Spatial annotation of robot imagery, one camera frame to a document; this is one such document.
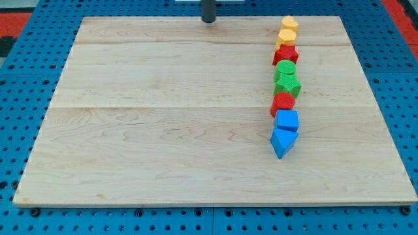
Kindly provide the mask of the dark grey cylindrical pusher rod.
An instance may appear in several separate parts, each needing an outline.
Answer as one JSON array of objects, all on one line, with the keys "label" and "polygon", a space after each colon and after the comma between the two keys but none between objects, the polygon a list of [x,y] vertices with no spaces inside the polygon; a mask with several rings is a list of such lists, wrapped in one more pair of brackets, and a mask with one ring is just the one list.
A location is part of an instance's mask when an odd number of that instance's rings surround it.
[{"label": "dark grey cylindrical pusher rod", "polygon": [[216,0],[201,0],[201,20],[210,24],[216,20]]}]

